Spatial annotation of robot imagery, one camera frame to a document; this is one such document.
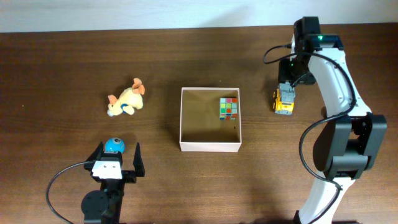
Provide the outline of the yellow grey toy truck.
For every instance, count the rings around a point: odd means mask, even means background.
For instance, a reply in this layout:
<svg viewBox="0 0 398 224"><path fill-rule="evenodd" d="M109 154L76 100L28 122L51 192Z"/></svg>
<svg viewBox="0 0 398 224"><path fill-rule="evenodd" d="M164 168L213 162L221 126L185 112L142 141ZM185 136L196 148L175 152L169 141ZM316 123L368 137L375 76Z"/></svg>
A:
<svg viewBox="0 0 398 224"><path fill-rule="evenodd" d="M273 92L272 109L276 114L292 115L294 110L295 88L289 82L279 83Z"/></svg>

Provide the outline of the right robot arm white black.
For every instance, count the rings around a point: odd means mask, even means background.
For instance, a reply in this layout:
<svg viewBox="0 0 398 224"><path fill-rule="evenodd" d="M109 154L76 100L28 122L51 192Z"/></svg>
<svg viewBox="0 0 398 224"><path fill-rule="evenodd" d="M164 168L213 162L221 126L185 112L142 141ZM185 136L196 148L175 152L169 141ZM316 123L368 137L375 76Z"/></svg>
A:
<svg viewBox="0 0 398 224"><path fill-rule="evenodd" d="M349 74L338 35L322 34L317 17L294 23L289 55L281 58L278 81L296 87L318 84L326 118L308 127L324 128L313 145L315 181L294 223L331 223L346 191L376 160L387 121L364 103Z"/></svg>

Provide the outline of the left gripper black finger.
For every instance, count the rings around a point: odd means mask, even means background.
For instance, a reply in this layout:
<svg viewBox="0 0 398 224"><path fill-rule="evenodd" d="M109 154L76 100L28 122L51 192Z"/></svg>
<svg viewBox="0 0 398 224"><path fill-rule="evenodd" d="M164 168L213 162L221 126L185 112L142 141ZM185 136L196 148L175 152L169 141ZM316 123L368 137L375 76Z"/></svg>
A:
<svg viewBox="0 0 398 224"><path fill-rule="evenodd" d="M87 158L86 162L92 162L92 161L98 161L101 159L101 156L103 154L103 148L104 148L104 144L101 141L98 146L96 147L96 149L94 150L94 152Z"/></svg>
<svg viewBox="0 0 398 224"><path fill-rule="evenodd" d="M144 163L141 156L141 148L140 144L136 144L136 149L134 151L134 159L133 159L133 166L135 168L134 175L136 177L144 177L146 174L146 170L144 167Z"/></svg>

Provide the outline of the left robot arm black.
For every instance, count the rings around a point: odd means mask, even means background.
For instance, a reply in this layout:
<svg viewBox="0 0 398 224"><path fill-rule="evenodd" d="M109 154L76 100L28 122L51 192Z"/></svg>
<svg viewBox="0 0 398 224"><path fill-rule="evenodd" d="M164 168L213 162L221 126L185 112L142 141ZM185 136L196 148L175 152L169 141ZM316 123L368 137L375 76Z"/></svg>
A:
<svg viewBox="0 0 398 224"><path fill-rule="evenodd" d="M87 193L81 202L85 223L119 223L125 185L135 184L138 177L145 176L139 143L134 151L134 169L122 169L125 148L122 139L111 138L99 143L87 158L84 169L101 186Z"/></svg>

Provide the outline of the multicolour puzzle cube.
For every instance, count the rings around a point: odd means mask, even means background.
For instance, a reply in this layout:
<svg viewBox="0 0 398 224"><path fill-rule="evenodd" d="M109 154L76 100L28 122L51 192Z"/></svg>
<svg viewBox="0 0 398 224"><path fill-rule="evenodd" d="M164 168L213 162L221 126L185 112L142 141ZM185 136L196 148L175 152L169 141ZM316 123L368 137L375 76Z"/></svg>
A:
<svg viewBox="0 0 398 224"><path fill-rule="evenodd" d="M220 120L236 120L238 117L238 99L220 98Z"/></svg>

